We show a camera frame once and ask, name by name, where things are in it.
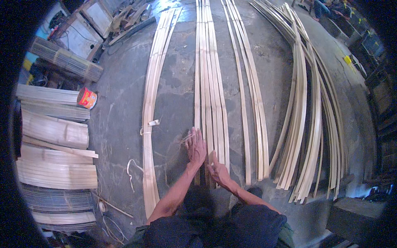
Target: person's right hand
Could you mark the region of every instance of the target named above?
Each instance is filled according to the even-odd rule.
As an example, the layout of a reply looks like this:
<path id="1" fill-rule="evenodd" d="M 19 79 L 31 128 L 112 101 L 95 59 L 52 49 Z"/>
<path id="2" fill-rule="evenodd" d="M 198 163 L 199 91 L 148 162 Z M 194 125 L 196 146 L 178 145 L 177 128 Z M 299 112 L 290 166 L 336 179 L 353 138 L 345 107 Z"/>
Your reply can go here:
<path id="1" fill-rule="evenodd" d="M 229 187 L 233 180 L 230 178 L 226 166 L 218 162 L 215 151 L 212 152 L 211 156 L 213 165 L 206 164 L 206 166 L 208 168 L 208 171 L 210 172 L 212 180 L 217 182 L 223 188 L 229 190 Z"/>

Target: person's hand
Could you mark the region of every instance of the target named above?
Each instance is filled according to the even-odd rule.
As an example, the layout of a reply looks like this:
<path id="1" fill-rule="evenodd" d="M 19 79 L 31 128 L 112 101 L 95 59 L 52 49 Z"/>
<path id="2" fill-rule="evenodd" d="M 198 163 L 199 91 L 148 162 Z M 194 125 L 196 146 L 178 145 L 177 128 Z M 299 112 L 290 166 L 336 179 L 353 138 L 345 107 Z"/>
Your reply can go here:
<path id="1" fill-rule="evenodd" d="M 196 130 L 192 127 L 192 130 L 188 132 L 185 146 L 190 160 L 190 166 L 198 170 L 204 163 L 205 156 L 207 155 L 207 144 L 205 140 L 202 139 L 200 129 Z"/>
<path id="2" fill-rule="evenodd" d="M 226 166 L 218 162 L 215 151 L 212 152 L 211 156 L 213 165 L 207 164 L 206 166 L 208 168 L 208 171 L 210 172 L 212 180 L 214 180 L 226 190 L 230 190 L 229 188 L 233 180 L 230 178 Z"/>

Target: person's left hand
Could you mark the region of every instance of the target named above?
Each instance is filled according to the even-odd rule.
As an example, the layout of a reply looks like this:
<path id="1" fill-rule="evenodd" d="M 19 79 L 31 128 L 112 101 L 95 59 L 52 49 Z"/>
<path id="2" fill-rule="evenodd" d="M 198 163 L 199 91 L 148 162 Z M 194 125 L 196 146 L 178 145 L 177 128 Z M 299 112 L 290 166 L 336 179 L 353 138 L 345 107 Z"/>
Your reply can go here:
<path id="1" fill-rule="evenodd" d="M 194 169 L 200 168 L 207 155 L 207 144 L 205 140 L 202 139 L 200 129 L 196 130 L 194 127 L 192 127 L 192 130 L 188 132 L 185 146 L 190 164 Z"/>

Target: bundle of bamboo strips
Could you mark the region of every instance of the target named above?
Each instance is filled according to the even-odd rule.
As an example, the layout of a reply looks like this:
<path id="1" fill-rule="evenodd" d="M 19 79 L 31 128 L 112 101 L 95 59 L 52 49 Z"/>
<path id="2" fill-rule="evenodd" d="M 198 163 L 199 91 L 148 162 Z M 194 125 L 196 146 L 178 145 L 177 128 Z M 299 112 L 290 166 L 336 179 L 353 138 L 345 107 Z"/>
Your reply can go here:
<path id="1" fill-rule="evenodd" d="M 244 23 L 241 19 L 240 13 L 234 3 L 234 0 L 225 1 L 229 14 L 227 13 L 225 4 L 222 2 L 224 11 L 228 21 L 229 33 L 231 35 L 233 49 L 236 57 L 237 74 L 239 78 L 239 87 L 241 91 L 241 104 L 242 104 L 242 115 L 243 115 L 243 134 L 244 134 L 244 146 L 245 146 L 245 158 L 246 158 L 246 184 L 251 183 L 251 162 L 250 162 L 250 150 L 249 150 L 249 134 L 247 125 L 247 111 L 245 109 L 245 96 L 243 90 L 243 80 L 240 69 L 240 62 L 237 52 L 237 45 L 234 41 L 233 31 L 231 29 L 229 15 L 233 22 L 234 30 L 236 31 L 237 40 L 239 42 L 241 55 L 243 57 L 245 71 L 247 73 L 248 85 L 250 89 L 250 95 L 252 100 L 252 108 L 254 113 L 255 131 L 256 131 L 256 143 L 257 143 L 257 172 L 258 180 L 261 181 L 263 178 L 269 177 L 269 150 L 268 150 L 268 138 L 266 130 L 266 120 L 262 102 L 262 95 L 259 87 L 258 75 L 254 63 L 254 58 L 251 52 L 251 46 L 248 40 L 247 31 L 245 30 Z"/>
<path id="2" fill-rule="evenodd" d="M 247 108 L 245 106 L 245 93 L 244 93 L 243 75 L 242 75 L 242 72 L 241 72 L 240 57 L 239 57 L 239 53 L 237 51 L 236 41 L 234 39 L 234 34 L 233 34 L 233 31 L 232 31 L 231 25 L 230 25 L 229 14 L 227 13 L 225 4 L 224 4 L 224 2 L 222 0 L 221 0 L 221 3 L 222 3 L 222 6 L 224 8 L 225 15 L 226 15 L 227 27 L 229 28 L 231 42 L 232 42 L 233 50 L 234 50 L 234 56 L 236 58 L 237 76 L 238 76 L 238 79 L 239 79 L 240 98 L 241 98 L 241 114 L 242 114 L 242 117 L 243 117 L 243 138 L 244 138 L 244 152 L 245 152 L 245 184 L 246 185 L 251 185 L 251 151 L 250 151 L 250 146 L 249 146 Z M 233 24 L 234 24 L 234 28 L 235 28 L 236 33 L 237 33 L 237 28 L 236 28 L 235 22 Z M 238 36 L 238 39 L 239 39 L 240 49 L 243 51 L 244 48 L 241 47 L 241 37 Z"/>
<path id="3" fill-rule="evenodd" d="M 150 217 L 154 207 L 160 200 L 158 195 L 156 175 L 154 173 L 152 127 L 149 126 L 149 122 L 153 120 L 154 104 L 156 103 L 157 87 L 160 80 L 161 70 L 163 68 L 163 63 L 172 32 L 175 28 L 181 11 L 182 9 L 177 11 L 175 11 L 175 9 L 170 9 L 162 12 L 156 32 L 154 34 L 153 45 L 150 52 L 149 66 L 146 74 L 146 87 L 142 111 L 142 136 L 144 169 L 143 198 L 145 201 L 147 218 Z"/>
<path id="4" fill-rule="evenodd" d="M 53 144 L 76 149 L 88 147 L 88 126 L 22 109 L 23 134 Z"/>
<path id="5" fill-rule="evenodd" d="M 296 152 L 299 152 L 297 149 L 301 147 L 301 155 L 304 157 L 304 162 L 299 168 L 299 179 L 294 187 L 290 202 L 293 200 L 296 202 L 301 200 L 302 203 L 304 198 L 308 196 L 316 171 L 320 143 L 322 144 L 320 151 L 320 166 L 322 163 L 322 151 L 324 144 L 321 123 L 321 98 L 324 103 L 324 112 L 326 114 L 326 123 L 328 128 L 327 134 L 329 137 L 330 147 L 331 167 L 328 194 L 330 189 L 335 188 L 334 199 L 336 199 L 339 193 L 340 179 L 343 177 L 343 174 L 346 171 L 345 166 L 347 165 L 347 159 L 344 153 L 345 144 L 343 141 L 343 123 L 341 120 L 340 107 L 331 77 L 315 48 L 312 46 L 301 21 L 297 17 L 296 13 L 292 11 L 287 4 L 277 8 L 267 1 L 255 0 L 251 5 L 256 8 L 265 18 L 267 18 L 285 37 L 285 39 L 293 47 L 294 54 L 293 80 L 287 108 L 287 115 L 285 117 L 276 152 L 270 164 L 270 168 L 272 168 L 278 158 L 282 143 L 284 142 L 288 123 L 291 122 L 289 126 L 289 135 L 287 136 L 287 141 L 284 148 L 283 158 L 281 160 L 278 173 L 276 174 L 275 182 L 278 183 L 278 188 L 284 189 L 288 189 L 291 183 L 293 183 L 293 178 L 298 176 L 298 171 L 296 171 L 296 164 L 291 164 L 290 162 L 288 163 L 288 161 L 291 161 L 290 159 L 293 157 L 292 162 L 295 161 L 296 163 L 295 157 L 297 158 L 298 156 Z M 296 137 L 300 137 L 300 129 L 297 129 L 296 125 L 293 125 L 296 123 L 296 118 L 300 117 L 300 114 L 306 114 L 306 111 L 302 110 L 302 105 L 297 104 L 297 102 L 306 104 L 306 99 L 302 101 L 303 99 L 300 94 L 302 91 L 299 92 L 299 90 L 302 89 L 302 87 L 299 85 L 302 83 L 302 78 L 304 78 L 306 75 L 306 69 L 304 69 L 306 62 L 305 59 L 310 65 L 312 72 L 312 118 L 310 120 L 309 126 L 310 131 L 307 142 L 307 150 L 305 145 L 302 144 L 302 138 L 300 140 L 295 139 Z M 295 152 L 293 154 L 291 153 L 291 150 L 286 150 L 286 148 L 291 146 L 295 148 Z M 320 175 L 317 176 L 314 194 L 317 191 L 319 179 Z"/>
<path id="6" fill-rule="evenodd" d="M 42 140 L 37 140 L 35 138 L 31 138 L 31 137 L 28 137 L 25 135 L 22 136 L 22 141 L 25 143 L 36 145 L 36 146 L 48 147 L 48 148 L 51 148 L 54 150 L 63 151 L 63 152 L 67 152 L 67 153 L 78 155 L 78 156 L 98 158 L 98 154 L 95 154 L 95 151 L 80 150 L 80 149 L 73 149 L 70 147 L 58 146 L 58 145 L 51 144 L 51 143 L 48 143 L 48 142 L 45 142 Z"/>
<path id="7" fill-rule="evenodd" d="M 78 91 L 60 90 L 33 85 L 18 84 L 16 96 L 20 100 L 45 102 L 48 105 L 52 103 L 76 105 Z"/>
<path id="8" fill-rule="evenodd" d="M 19 181 L 46 188 L 97 188 L 95 165 L 61 164 L 19 158 L 16 162 Z"/>
<path id="9" fill-rule="evenodd" d="M 89 211 L 93 208 L 90 190 L 62 190 L 22 184 L 28 207 L 36 212 Z"/>
<path id="10" fill-rule="evenodd" d="M 37 148 L 25 144 L 21 146 L 21 158 L 48 163 L 93 164 L 93 158 L 91 157 L 75 155 L 57 150 Z"/>
<path id="11" fill-rule="evenodd" d="M 21 107 L 33 113 L 39 113 L 46 116 L 67 119 L 70 121 L 83 122 L 90 118 L 90 110 L 77 106 L 68 106 L 63 104 L 49 104 L 47 102 L 38 102 L 30 100 L 21 100 Z"/>
<path id="12" fill-rule="evenodd" d="M 36 37 L 30 52 L 36 54 L 59 67 L 76 73 L 94 82 L 98 81 L 103 68 L 90 61 L 69 52 L 60 46 L 51 43 L 41 37 Z"/>
<path id="13" fill-rule="evenodd" d="M 229 170 L 227 112 L 215 28 L 209 1 L 196 0 L 196 10 L 195 126 L 199 127 L 200 125 L 201 105 L 201 127 L 203 138 L 207 142 L 208 153 L 215 150 L 219 162 L 225 164 Z M 209 163 L 211 164 L 212 157 L 209 156 L 209 159 Z M 207 170 L 206 184 L 210 184 L 210 177 Z"/>
<path id="14" fill-rule="evenodd" d="M 33 218 L 38 223 L 67 225 L 95 221 L 93 212 L 84 213 L 39 213 L 32 211 Z"/>

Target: concrete floor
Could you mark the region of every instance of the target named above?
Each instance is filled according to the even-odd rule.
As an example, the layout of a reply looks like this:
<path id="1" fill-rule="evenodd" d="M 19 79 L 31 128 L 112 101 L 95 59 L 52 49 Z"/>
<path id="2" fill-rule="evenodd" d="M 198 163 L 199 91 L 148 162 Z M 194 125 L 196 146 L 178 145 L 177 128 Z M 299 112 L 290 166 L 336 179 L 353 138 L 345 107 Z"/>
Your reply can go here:
<path id="1" fill-rule="evenodd" d="M 235 1 L 246 26 L 258 70 L 272 156 L 289 98 L 292 50 L 272 24 L 247 1 Z M 281 0 L 272 2 L 276 5 L 284 3 Z M 165 58 L 154 111 L 154 119 L 161 119 L 160 125 L 153 128 L 152 144 L 159 194 L 163 197 L 188 161 L 180 143 L 186 131 L 193 126 L 196 8 L 195 0 L 156 0 L 152 4 L 157 20 L 162 10 L 183 7 Z M 240 185 L 245 186 L 241 101 L 235 58 L 222 5 L 219 0 L 211 0 L 210 5 L 228 114 L 230 174 Z M 331 73 L 341 103 L 350 173 L 355 174 L 355 180 L 341 195 L 365 195 L 367 189 L 361 185 L 361 180 L 364 168 L 371 168 L 375 161 L 375 136 L 366 102 L 364 79 L 343 61 L 343 57 L 349 54 L 347 49 L 306 11 L 298 6 L 295 6 L 295 10 Z M 142 166 L 139 130 L 142 125 L 145 74 L 155 30 L 156 25 L 152 24 L 108 48 L 99 62 L 104 68 L 103 75 L 90 86 L 91 90 L 98 92 L 98 102 L 89 120 L 89 148 L 99 154 L 99 159 L 95 161 L 98 167 L 98 192 L 107 201 L 134 216 L 134 219 L 130 219 L 110 209 L 110 216 L 127 238 L 132 237 L 136 227 L 146 222 L 142 172 L 135 167 L 130 168 L 135 189 L 133 193 L 126 166 L 129 159 L 135 159 L 137 165 Z M 247 85 L 245 92 L 249 99 Z M 249 100 L 246 104 L 249 131 L 253 134 L 252 107 Z M 250 143 L 253 150 L 254 135 L 250 137 Z M 306 205 L 288 203 L 290 191 L 276 190 L 271 179 L 261 182 L 255 180 L 255 153 L 251 154 L 252 184 L 261 187 L 263 199 L 288 217 L 288 223 L 295 230 L 293 238 L 297 247 L 316 247 L 318 241 L 328 234 L 325 226 L 331 201 L 324 199 Z M 224 214 L 237 201 L 224 189 L 214 189 L 212 194 L 216 200 L 217 215 Z M 100 218 L 98 225 L 103 226 Z"/>

